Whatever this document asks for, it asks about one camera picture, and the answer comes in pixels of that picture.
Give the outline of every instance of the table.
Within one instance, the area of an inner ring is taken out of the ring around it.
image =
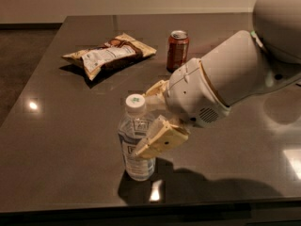
[[[157,158],[143,183],[124,173],[117,136],[127,95],[166,70],[167,38],[187,30],[189,58],[202,57],[252,17],[238,14],[71,16],[66,19],[0,130],[0,212],[154,205],[296,201],[301,196],[300,88],[253,96],[212,127],[193,129],[181,147]],[[89,83],[61,58],[125,32],[157,55]],[[34,102],[38,109],[30,108]]]

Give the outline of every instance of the wall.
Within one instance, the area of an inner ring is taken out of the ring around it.
[[[68,15],[250,12],[256,0],[0,0],[0,24],[62,23]]]

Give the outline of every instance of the red soda can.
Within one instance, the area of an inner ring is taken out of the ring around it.
[[[166,68],[169,72],[173,73],[181,67],[181,65],[186,63],[189,45],[187,32],[182,30],[172,31],[169,36],[168,43],[169,49]]]

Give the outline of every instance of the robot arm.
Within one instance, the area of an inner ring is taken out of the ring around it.
[[[161,116],[155,121],[136,147],[137,156],[152,158],[179,146],[188,139],[189,126],[206,127],[228,116],[230,108],[244,98],[281,89],[301,78],[301,0],[291,6],[287,2],[258,0],[256,33],[239,31],[146,92],[149,109],[167,110],[173,119]]]

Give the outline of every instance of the bottle cap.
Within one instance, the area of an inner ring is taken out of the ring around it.
[[[140,94],[131,94],[125,100],[125,109],[131,116],[138,116],[145,112],[145,99]]]

